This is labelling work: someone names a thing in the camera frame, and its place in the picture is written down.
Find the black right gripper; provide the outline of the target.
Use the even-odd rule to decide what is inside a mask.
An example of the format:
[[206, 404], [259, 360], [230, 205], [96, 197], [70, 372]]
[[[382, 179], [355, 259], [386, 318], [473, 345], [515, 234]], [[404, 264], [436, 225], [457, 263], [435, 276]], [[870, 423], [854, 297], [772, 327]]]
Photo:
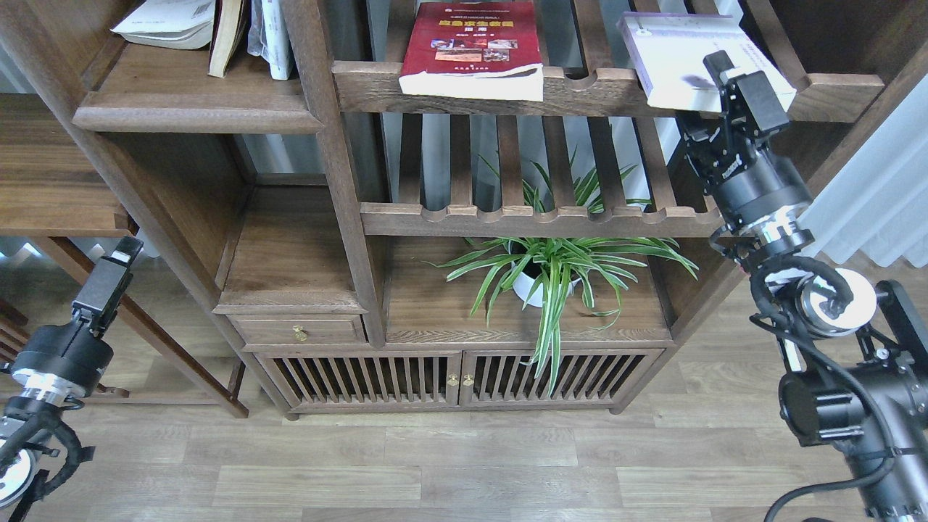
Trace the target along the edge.
[[790, 123], [762, 70], [745, 73], [725, 50], [703, 57], [719, 90], [721, 123], [715, 133], [695, 112], [679, 110], [677, 128], [705, 194], [733, 234], [755, 233], [769, 222], [795, 220], [812, 196], [792, 161], [769, 139]]

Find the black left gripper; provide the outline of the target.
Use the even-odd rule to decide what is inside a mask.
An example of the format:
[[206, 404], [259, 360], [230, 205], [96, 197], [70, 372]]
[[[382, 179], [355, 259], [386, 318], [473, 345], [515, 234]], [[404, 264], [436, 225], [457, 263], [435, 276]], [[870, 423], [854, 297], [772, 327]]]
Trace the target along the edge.
[[103, 334], [116, 316], [132, 278], [131, 265], [143, 248], [139, 238], [123, 236], [110, 257], [97, 261], [72, 302], [72, 320], [40, 327], [14, 360], [11, 376], [17, 383], [61, 397], [93, 393], [113, 357]]

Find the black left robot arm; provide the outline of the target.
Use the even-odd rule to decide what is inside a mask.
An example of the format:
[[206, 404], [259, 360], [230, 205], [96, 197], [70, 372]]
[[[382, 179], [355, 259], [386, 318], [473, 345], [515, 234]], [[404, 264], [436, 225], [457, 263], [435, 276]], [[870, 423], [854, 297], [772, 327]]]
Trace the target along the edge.
[[33, 502], [65, 483], [95, 450], [84, 447], [62, 420], [93, 394], [113, 357], [103, 335], [132, 281], [131, 265], [143, 242], [126, 236], [96, 262], [73, 300], [64, 325], [43, 325], [13, 363], [4, 366], [21, 385], [2, 415], [2, 505], [14, 503], [20, 521]]

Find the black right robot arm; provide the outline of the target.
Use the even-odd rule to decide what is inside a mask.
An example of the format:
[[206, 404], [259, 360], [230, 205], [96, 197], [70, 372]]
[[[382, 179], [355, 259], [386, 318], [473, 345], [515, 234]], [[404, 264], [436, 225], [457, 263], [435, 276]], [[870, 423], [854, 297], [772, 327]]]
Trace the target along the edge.
[[783, 494], [794, 499], [854, 489], [871, 521], [926, 519], [926, 326], [902, 285], [871, 283], [803, 254], [799, 224], [812, 197], [769, 139], [789, 125], [762, 70], [726, 51], [703, 57], [721, 119], [676, 115], [687, 161], [723, 219], [712, 245], [749, 277], [753, 324], [776, 338], [784, 374], [779, 414], [803, 447], [842, 453], [848, 477]]

